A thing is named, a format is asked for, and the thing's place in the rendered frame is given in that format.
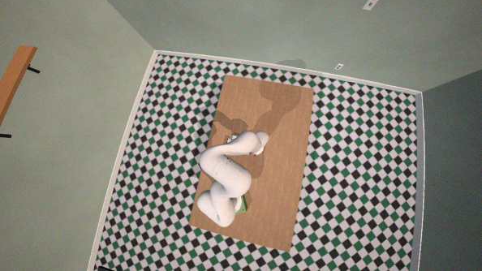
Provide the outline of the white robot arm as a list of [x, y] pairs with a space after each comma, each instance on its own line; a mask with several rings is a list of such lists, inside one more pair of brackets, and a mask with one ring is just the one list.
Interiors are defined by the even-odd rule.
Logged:
[[228, 156], [248, 154], [253, 149], [253, 152], [260, 150], [254, 154], [260, 154], [268, 138], [264, 131], [243, 131], [231, 142], [209, 147], [200, 155], [201, 169], [215, 180], [210, 190], [200, 193], [197, 206], [219, 226], [227, 227], [232, 223], [241, 207], [241, 196], [252, 183], [249, 171]]

